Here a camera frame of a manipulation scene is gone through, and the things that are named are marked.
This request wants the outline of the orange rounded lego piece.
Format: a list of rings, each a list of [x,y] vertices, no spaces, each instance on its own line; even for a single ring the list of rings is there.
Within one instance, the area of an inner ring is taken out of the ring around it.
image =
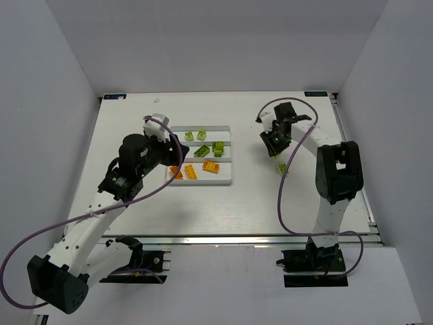
[[[175,179],[183,179],[183,173],[179,170],[178,166],[171,166],[169,170],[175,176]]]

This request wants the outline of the yellow lego brick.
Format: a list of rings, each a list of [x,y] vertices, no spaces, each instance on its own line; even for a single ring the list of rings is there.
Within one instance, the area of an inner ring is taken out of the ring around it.
[[[191,180],[197,180],[198,179],[196,170],[194,169],[193,165],[185,165],[184,169],[185,169],[185,173],[186,173],[186,176],[188,179],[191,179]]]

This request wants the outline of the lime round-stud lego brick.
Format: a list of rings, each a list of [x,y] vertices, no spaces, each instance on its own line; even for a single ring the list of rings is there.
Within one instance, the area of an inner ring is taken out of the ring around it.
[[[191,131],[185,133],[185,140],[191,142],[194,140],[193,133]]]

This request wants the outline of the lime lego brick hidden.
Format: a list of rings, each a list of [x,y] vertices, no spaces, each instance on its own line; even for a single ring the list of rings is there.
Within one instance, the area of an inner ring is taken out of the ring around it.
[[[286,167],[287,167],[286,164],[280,164],[280,165],[278,165],[277,168],[278,168],[278,171],[279,171],[280,175],[283,175],[285,173]]]

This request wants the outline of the lime long lego brick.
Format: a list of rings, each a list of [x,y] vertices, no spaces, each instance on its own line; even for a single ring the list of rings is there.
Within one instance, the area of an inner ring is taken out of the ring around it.
[[[206,144],[203,144],[194,152],[193,156],[196,158],[204,158],[209,152],[210,148]]]

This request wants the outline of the lime small lego brick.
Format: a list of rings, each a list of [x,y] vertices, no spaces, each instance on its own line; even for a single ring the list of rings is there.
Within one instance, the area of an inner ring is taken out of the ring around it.
[[[204,130],[199,130],[197,133],[197,139],[204,141],[206,139],[207,133]]]

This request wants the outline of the orange lego brick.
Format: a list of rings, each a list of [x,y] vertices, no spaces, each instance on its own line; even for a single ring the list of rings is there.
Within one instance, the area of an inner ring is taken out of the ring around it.
[[[220,169],[220,164],[209,160],[205,160],[202,165],[202,170],[209,173],[218,173]]]

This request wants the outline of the lime square lego brick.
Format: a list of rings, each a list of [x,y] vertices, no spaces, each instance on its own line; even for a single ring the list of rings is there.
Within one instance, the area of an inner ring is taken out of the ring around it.
[[[213,142],[212,143],[212,152],[214,157],[220,158],[224,153],[224,142]]]

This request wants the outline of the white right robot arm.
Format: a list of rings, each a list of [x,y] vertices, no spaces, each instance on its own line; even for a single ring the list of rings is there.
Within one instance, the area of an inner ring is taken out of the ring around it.
[[[256,122],[263,126],[260,138],[270,157],[280,155],[295,141],[286,168],[281,176],[277,195],[277,216],[282,220],[282,192],[288,169],[299,148],[307,149],[315,158],[315,187],[320,196],[319,210],[309,242],[324,253],[338,247],[338,234],[343,216],[352,199],[364,185],[359,146],[343,142],[318,126],[319,114],[313,106],[294,97],[272,100],[259,110]]]

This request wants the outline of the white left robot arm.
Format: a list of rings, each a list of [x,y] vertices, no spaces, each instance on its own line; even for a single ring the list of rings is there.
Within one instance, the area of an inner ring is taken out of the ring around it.
[[[160,141],[155,135],[126,136],[118,157],[108,165],[89,206],[90,218],[77,221],[44,257],[27,265],[32,293],[66,314],[75,312],[89,289],[116,270],[138,269],[143,245],[130,236],[119,236],[94,257],[91,251],[112,222],[126,210],[126,203],[143,189],[143,178],[158,165],[179,165],[189,147],[176,145],[176,135]],[[93,211],[108,208],[98,215]]]

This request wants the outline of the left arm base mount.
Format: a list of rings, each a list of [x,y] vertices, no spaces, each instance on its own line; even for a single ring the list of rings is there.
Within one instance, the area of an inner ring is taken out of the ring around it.
[[[115,269],[101,279],[100,283],[109,284],[164,284],[170,269],[168,251],[145,250],[143,244],[130,236],[119,236],[115,240],[107,240],[106,247],[112,243],[121,243],[132,250],[129,263]]]

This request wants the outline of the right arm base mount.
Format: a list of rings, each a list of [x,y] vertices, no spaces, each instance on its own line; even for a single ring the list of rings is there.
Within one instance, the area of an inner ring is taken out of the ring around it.
[[[276,265],[283,268],[286,288],[337,288],[347,287],[346,265],[342,251],[325,261],[313,263],[305,250],[282,251]]]

